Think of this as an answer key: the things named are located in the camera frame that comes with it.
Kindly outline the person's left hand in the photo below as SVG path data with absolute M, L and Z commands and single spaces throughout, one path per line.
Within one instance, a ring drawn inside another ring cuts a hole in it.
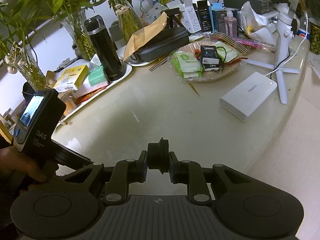
M 10 179 L 15 172 L 30 177 L 34 182 L 23 187 L 14 186 Z M 17 191 L 25 193 L 56 178 L 56 172 L 43 173 L 33 159 L 18 152 L 15 146 L 1 148 L 1 195 L 9 196 Z

